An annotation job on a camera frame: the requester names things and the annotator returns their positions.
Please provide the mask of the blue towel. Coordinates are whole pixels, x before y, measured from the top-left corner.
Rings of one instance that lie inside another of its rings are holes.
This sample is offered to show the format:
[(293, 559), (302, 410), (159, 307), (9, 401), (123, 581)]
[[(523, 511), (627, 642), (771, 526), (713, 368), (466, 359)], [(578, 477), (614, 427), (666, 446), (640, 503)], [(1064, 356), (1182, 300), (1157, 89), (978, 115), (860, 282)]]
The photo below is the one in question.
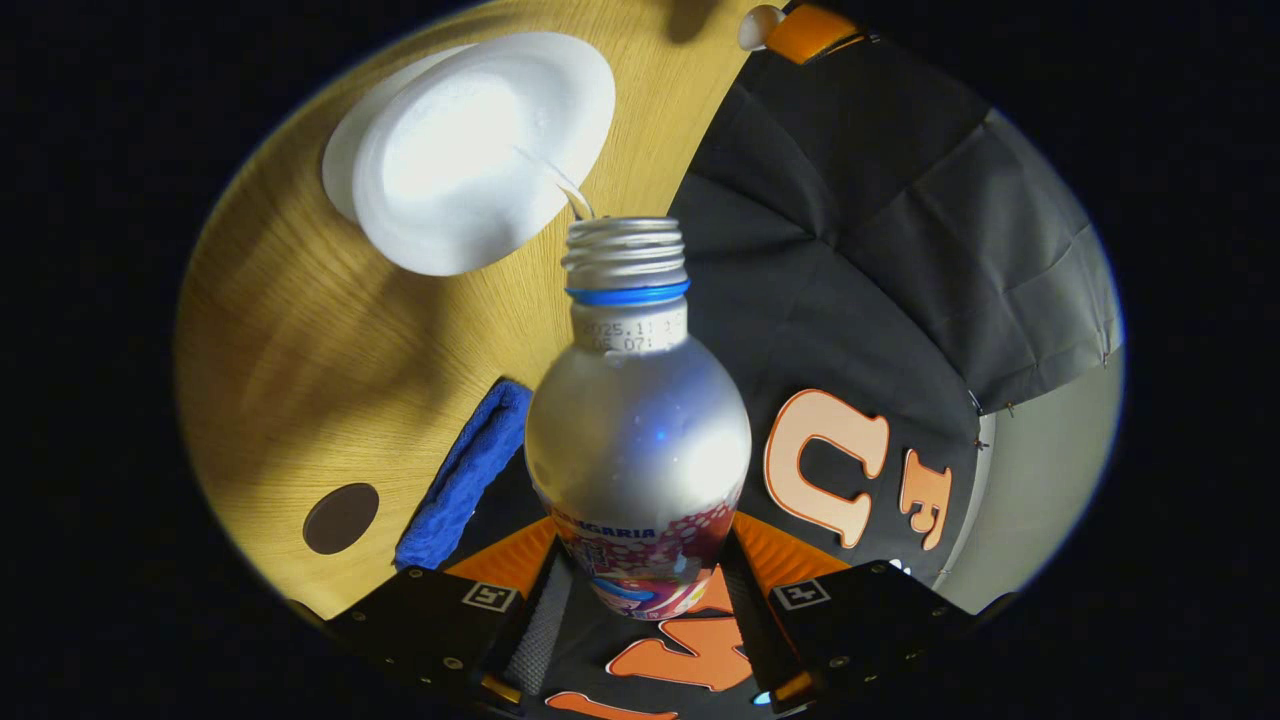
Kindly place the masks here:
[(524, 443), (532, 391), (499, 379), (474, 409), (396, 544), (393, 568), (435, 570), (460, 547), (483, 496)]

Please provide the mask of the silver water bottle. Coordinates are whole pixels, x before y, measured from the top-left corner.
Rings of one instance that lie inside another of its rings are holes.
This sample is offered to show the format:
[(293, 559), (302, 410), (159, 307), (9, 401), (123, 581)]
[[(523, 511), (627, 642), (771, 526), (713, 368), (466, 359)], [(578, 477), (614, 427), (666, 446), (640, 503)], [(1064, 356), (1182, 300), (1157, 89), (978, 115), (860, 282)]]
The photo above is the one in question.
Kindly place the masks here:
[(745, 404), (689, 329), (685, 242), (668, 217), (570, 225), (572, 340), (532, 393), (534, 489), (612, 612), (662, 623), (705, 592), (753, 451)]

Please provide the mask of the white saucer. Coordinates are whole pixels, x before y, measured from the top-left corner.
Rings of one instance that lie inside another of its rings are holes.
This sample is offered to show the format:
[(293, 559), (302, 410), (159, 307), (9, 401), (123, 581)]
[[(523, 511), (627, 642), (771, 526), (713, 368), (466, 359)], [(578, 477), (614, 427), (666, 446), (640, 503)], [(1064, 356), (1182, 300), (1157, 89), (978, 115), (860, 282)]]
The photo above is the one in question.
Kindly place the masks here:
[(355, 208), (355, 163), (358, 147), (371, 124), (412, 81), (472, 46), (474, 44), (463, 44), (448, 47), (390, 73), (364, 92), (335, 126), (323, 155), (321, 181), (325, 195), (344, 219), (353, 224), (358, 223)]

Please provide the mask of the white teacup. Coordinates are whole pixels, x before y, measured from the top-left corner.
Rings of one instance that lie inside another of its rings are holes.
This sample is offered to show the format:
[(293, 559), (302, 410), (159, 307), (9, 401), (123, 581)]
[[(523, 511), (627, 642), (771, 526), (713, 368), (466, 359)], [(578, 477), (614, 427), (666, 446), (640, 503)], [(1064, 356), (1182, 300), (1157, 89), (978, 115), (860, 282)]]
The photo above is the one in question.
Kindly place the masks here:
[(512, 146), (582, 184), (611, 132), (614, 74), (556, 32), (475, 44), (412, 81), (355, 163), (357, 227), (390, 263), (461, 275), (520, 250), (567, 205)]

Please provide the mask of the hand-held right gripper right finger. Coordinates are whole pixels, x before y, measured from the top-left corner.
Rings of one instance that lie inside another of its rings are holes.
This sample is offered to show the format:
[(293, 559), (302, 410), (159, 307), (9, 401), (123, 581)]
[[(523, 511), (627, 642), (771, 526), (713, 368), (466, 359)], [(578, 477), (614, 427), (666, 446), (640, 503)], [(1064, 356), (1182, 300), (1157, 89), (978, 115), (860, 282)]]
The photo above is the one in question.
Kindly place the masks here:
[(914, 691), (1015, 598), (968, 612), (886, 560), (859, 565), (746, 512), (721, 556), (742, 647), (777, 714), (919, 714)]

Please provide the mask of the white teacup lid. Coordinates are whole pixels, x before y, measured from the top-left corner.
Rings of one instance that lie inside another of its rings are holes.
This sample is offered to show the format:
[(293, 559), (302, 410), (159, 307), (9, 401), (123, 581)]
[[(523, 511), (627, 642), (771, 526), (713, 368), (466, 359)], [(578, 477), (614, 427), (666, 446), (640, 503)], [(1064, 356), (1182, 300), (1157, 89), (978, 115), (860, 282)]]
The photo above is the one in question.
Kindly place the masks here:
[(767, 40), (785, 20), (786, 13), (772, 5), (758, 5), (746, 13), (739, 26), (737, 42), (746, 53), (767, 47)]

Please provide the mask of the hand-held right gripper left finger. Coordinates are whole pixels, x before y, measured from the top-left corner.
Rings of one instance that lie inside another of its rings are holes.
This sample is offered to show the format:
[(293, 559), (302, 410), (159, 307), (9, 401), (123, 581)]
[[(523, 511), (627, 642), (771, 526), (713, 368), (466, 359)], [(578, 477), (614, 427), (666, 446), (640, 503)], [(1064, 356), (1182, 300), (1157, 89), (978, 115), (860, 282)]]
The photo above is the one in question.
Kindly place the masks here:
[(572, 584), (544, 518), (445, 570), (407, 566), (325, 632), (458, 710), (525, 714), (550, 669)]

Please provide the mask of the clear water stream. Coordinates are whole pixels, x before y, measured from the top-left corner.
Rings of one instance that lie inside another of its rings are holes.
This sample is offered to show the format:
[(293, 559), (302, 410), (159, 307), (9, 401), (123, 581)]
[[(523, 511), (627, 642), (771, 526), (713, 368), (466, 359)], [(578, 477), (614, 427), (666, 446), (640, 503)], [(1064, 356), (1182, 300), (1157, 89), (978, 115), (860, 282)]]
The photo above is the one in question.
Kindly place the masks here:
[(594, 222), (598, 218), (595, 209), (579, 184), (568, 178), (562, 169), (527, 149), (520, 146), (512, 146), (512, 149), (531, 163), (532, 167), (543, 173), (563, 193), (575, 222)]

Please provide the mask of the round dark table grommet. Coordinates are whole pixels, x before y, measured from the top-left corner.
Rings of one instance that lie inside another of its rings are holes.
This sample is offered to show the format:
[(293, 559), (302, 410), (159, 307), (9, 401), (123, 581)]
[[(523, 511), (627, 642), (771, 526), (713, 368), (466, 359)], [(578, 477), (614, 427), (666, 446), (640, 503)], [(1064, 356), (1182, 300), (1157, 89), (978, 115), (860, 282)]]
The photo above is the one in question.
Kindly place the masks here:
[(319, 555), (335, 555), (355, 544), (378, 515), (380, 496), (369, 483), (349, 483), (321, 497), (307, 512), (302, 537)]

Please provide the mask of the black backdrop cloth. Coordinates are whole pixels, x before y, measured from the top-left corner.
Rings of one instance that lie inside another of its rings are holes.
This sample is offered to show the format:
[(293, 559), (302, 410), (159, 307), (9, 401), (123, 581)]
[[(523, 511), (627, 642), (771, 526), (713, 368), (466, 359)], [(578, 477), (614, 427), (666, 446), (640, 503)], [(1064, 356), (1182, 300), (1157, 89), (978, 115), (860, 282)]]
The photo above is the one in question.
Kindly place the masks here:
[[(1083, 519), (1123, 411), (1103, 241), (1001, 110), (891, 42), (750, 58), (676, 193), (690, 327), (739, 387), (739, 511), (968, 612)], [(724, 579), (666, 626), (573, 579), (521, 720), (774, 720)]]

